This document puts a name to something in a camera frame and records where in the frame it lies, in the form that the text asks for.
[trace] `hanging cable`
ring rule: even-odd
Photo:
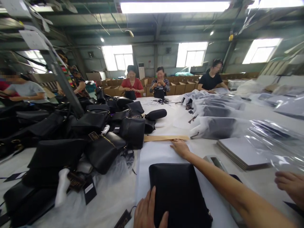
[[[86,7],[86,5],[83,4],[83,6],[84,6],[84,7],[87,9],[87,11],[89,11],[89,13],[96,19],[97,23],[98,23],[99,25],[101,25],[101,27],[107,32],[107,34],[110,35],[110,33],[108,33],[108,31],[107,31],[107,30],[103,27],[103,25],[98,21],[97,17],[96,17],[94,14],[91,13],[91,11]]]

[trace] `patterned shirt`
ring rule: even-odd
[[[150,86],[150,92],[153,92],[152,86],[154,83],[157,83],[157,79],[153,79],[151,86]],[[157,87],[155,87],[154,89],[162,89],[165,92],[170,92],[170,83],[168,79],[164,79],[164,83],[166,83],[165,86],[163,85],[157,85]]]

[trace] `ceiling light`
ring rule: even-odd
[[[122,13],[224,12],[229,2],[129,2],[121,3]]]

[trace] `dark hair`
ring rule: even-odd
[[[1,75],[18,75],[16,71],[13,71],[9,68],[1,68],[0,74]]]
[[[135,73],[136,72],[135,66],[134,65],[128,65],[127,72],[129,73],[129,71],[133,71]]]
[[[156,72],[159,72],[160,70],[162,70],[163,72],[165,72],[165,69],[164,69],[163,66],[158,67],[157,70],[156,70]]]
[[[212,65],[211,65],[211,67],[216,67],[217,64],[222,64],[223,65],[222,60],[214,60],[213,63],[212,63]]]

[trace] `black hang tag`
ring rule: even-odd
[[[24,174],[26,174],[26,172],[13,174],[9,178],[7,178],[4,182],[8,182],[8,181],[12,181],[12,180],[14,181],[14,180],[20,179],[20,178],[23,177]]]
[[[124,226],[131,220],[131,215],[128,210],[125,210],[123,215],[120,217],[114,228],[124,228]]]
[[[88,176],[86,179],[86,184],[83,187],[85,193],[85,204],[88,205],[91,200],[97,196],[96,188],[92,176]]]
[[[76,192],[79,192],[86,183],[84,179],[71,172],[67,174],[67,178],[71,182],[69,188],[73,189]]]

